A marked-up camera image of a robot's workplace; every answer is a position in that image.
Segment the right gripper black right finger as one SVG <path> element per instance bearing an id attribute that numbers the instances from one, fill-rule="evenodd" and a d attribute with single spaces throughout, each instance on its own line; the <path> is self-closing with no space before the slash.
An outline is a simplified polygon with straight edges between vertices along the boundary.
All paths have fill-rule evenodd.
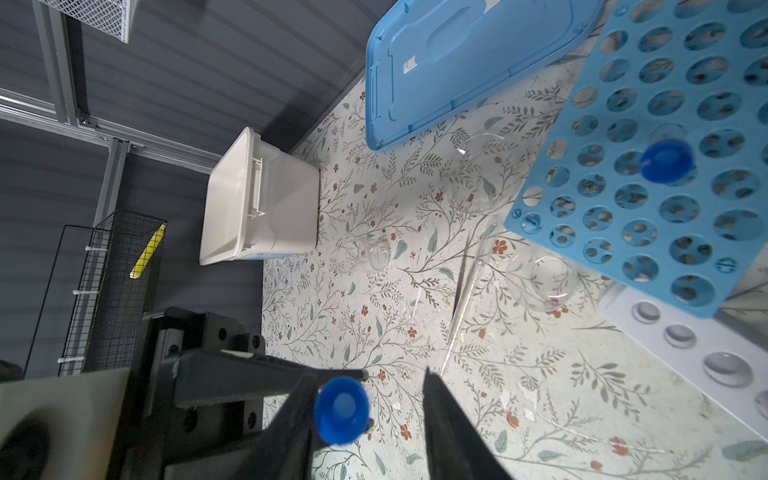
<path id="1" fill-rule="evenodd" d="M 424 436 L 431 479 L 512 479 L 490 452 L 441 377 L 423 381 Z"/>

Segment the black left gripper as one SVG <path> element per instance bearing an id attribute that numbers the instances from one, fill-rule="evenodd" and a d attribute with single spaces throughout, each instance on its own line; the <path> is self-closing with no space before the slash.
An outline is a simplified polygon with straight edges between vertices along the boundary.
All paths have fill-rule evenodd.
<path id="1" fill-rule="evenodd" d="M 142 320 L 107 477 L 240 479 L 252 441 L 305 374 L 329 381 L 363 370 L 320 369 L 269 356 L 234 319 L 169 308 Z"/>

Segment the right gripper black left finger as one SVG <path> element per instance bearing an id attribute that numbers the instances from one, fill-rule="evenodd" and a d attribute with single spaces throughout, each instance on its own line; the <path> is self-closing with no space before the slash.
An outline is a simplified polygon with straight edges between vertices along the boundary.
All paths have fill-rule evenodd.
<path id="1" fill-rule="evenodd" d="M 317 374 L 302 376 L 265 432 L 250 443 L 240 479 L 311 478 L 319 387 Z"/>

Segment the blue capped test tube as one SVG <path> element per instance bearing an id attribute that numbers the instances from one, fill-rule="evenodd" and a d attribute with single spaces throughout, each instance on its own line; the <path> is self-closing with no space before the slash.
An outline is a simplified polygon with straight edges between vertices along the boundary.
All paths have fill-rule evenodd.
<path id="1" fill-rule="evenodd" d="M 362 383 L 350 377 L 329 381 L 314 405 L 317 433 L 332 446 L 354 443 L 368 429 L 369 414 L 370 402 Z"/>
<path id="2" fill-rule="evenodd" d="M 686 129 L 677 123 L 656 128 L 639 161 L 641 176 L 652 183 L 669 185 L 693 172 L 694 152 L 686 136 Z"/>

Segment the white plastic storage bin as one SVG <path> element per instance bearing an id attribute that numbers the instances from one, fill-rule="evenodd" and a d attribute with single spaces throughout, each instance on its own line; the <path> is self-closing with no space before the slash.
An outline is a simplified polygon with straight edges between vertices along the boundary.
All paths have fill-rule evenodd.
<path id="1" fill-rule="evenodd" d="M 246 127 L 213 168 L 200 244 L 202 266 L 312 251 L 320 170 Z"/>

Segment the small white tube rack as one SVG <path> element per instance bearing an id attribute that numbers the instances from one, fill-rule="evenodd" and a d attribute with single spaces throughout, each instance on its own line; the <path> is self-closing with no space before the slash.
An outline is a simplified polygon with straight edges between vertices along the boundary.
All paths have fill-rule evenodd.
<path id="1" fill-rule="evenodd" d="M 720 310 L 692 316 L 624 285 L 604 316 L 762 439 L 767 438 L 767 334 Z"/>

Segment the blue test tube rack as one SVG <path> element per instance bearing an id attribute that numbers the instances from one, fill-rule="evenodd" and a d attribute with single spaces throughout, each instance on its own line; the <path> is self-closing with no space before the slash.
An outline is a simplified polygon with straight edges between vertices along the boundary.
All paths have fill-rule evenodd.
<path id="1" fill-rule="evenodd" d="M 620 1 L 506 228 L 700 318 L 767 241 L 767 5 Z"/>

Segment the clear glass beaker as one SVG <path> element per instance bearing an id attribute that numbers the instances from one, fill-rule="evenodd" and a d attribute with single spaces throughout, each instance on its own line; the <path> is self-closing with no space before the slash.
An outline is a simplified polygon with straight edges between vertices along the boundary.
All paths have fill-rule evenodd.
<path id="1" fill-rule="evenodd" d="M 336 243 L 340 270 L 349 273 L 355 268 L 368 266 L 374 271 L 388 268 L 391 260 L 390 244 L 385 238 L 345 233 Z"/>

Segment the clear glass petri dish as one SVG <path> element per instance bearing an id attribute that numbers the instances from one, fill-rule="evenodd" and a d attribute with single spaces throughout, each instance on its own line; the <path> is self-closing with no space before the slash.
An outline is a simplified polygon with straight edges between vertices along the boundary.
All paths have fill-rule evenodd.
<path id="1" fill-rule="evenodd" d="M 465 215 L 500 208 L 513 193 L 512 144 L 495 133 L 479 133 L 456 148 L 444 180 L 451 204 Z"/>

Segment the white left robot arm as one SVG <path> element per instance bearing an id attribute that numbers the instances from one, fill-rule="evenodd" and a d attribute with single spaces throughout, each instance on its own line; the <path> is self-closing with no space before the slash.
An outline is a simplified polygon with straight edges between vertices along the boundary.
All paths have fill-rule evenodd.
<path id="1" fill-rule="evenodd" d="M 234 319 L 145 316 L 125 368 L 1 386 L 5 479 L 307 479 L 371 424 L 355 369 L 269 356 Z"/>

